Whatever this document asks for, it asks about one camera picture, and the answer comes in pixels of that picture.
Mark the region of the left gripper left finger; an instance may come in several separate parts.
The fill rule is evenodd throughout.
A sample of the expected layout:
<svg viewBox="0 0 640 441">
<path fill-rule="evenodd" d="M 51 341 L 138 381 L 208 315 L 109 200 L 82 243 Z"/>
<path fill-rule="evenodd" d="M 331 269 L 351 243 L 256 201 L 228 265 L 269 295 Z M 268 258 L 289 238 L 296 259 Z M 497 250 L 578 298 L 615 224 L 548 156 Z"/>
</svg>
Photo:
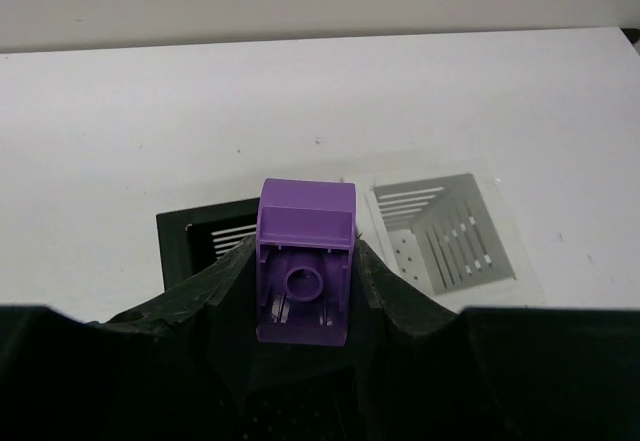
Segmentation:
<svg viewBox="0 0 640 441">
<path fill-rule="evenodd" d="M 1 309 L 5 440 L 230 440 L 231 350 L 252 313 L 255 240 L 111 320 Z"/>
</svg>

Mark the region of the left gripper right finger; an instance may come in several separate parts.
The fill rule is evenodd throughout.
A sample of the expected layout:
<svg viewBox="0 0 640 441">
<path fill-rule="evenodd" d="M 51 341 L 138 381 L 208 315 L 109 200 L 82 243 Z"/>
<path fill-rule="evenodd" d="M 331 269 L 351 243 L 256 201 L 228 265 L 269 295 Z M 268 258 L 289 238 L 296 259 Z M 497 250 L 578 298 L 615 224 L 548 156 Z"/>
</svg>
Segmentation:
<svg viewBox="0 0 640 441">
<path fill-rule="evenodd" d="M 469 307 L 452 312 L 364 241 L 352 291 L 373 315 L 373 440 L 635 440 L 639 315 Z"/>
</svg>

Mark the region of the purple lego brick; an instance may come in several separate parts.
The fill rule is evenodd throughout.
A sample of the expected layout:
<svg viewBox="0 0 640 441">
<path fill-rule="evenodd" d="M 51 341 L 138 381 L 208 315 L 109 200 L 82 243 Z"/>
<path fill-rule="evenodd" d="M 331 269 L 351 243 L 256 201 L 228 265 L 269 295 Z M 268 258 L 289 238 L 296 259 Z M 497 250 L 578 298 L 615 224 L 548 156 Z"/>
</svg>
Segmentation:
<svg viewBox="0 0 640 441">
<path fill-rule="evenodd" d="M 264 181 L 256 227 L 260 342 L 345 344 L 355 241 L 353 184 Z"/>
</svg>

